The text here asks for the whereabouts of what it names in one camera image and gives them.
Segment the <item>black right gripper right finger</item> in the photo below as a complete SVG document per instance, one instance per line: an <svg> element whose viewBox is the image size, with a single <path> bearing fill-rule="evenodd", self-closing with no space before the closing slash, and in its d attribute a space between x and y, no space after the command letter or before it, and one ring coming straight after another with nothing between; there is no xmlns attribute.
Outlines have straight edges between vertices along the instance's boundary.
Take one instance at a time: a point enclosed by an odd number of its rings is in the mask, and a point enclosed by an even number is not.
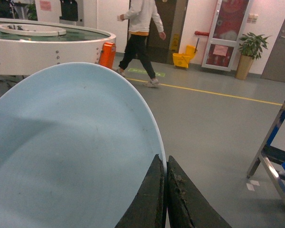
<svg viewBox="0 0 285 228"><path fill-rule="evenodd" d="M168 215L172 228L229 228L174 157L168 164Z"/></svg>

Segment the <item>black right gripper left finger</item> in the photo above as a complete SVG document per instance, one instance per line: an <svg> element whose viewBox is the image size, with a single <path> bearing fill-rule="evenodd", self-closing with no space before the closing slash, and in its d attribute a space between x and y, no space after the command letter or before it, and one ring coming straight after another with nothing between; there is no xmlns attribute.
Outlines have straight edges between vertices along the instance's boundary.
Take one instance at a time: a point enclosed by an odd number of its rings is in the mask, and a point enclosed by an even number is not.
<svg viewBox="0 0 285 228"><path fill-rule="evenodd" d="M116 224L116 227L164 227L164 184L163 162L159 155L155 155L132 203Z"/></svg>

